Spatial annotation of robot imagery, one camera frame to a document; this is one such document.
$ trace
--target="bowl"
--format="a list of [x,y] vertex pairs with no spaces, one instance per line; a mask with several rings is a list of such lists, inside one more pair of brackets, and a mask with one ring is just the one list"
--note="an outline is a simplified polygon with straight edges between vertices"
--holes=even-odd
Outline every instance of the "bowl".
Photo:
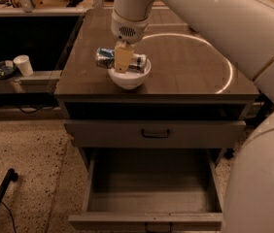
[[144,83],[151,70],[151,62],[147,59],[144,73],[127,71],[124,74],[116,72],[114,68],[108,69],[111,80],[123,89],[134,89]]

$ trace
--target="paper cup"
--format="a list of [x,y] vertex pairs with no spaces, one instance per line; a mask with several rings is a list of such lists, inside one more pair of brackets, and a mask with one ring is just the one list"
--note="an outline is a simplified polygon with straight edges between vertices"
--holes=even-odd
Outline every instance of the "paper cup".
[[23,76],[30,76],[33,74],[32,66],[29,60],[29,56],[20,55],[14,59],[14,63],[20,70]]

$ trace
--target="drawer handle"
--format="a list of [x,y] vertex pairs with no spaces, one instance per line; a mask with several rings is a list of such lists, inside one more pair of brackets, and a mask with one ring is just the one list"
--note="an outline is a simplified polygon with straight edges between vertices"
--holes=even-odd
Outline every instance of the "drawer handle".
[[144,138],[160,138],[160,139],[164,139],[164,138],[169,138],[170,137],[170,130],[166,129],[165,132],[154,133],[154,132],[147,132],[145,129],[142,129],[141,130],[141,135]]
[[148,223],[146,222],[145,223],[145,230],[146,230],[146,233],[173,233],[173,223],[172,222],[169,223],[169,230],[168,231],[152,231],[152,230],[149,230]]

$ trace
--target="closed drawer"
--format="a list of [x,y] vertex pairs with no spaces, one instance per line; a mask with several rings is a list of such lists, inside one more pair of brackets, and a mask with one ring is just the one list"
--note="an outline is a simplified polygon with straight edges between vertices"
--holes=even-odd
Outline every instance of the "closed drawer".
[[66,120],[78,148],[233,148],[244,121]]
[[96,150],[78,230],[220,230],[223,212],[206,150]]

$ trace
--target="floor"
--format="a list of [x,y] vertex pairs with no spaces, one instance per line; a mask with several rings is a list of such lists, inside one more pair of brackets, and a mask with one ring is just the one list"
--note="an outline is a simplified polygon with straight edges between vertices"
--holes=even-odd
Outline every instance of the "floor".
[[[245,131],[236,152],[250,131]],[[224,194],[233,159],[222,159],[217,174]],[[86,167],[63,126],[58,108],[25,115],[0,110],[0,184],[13,168],[19,174],[4,198],[17,232],[76,231],[68,216],[82,211]],[[0,206],[0,232],[14,232],[7,210]]]

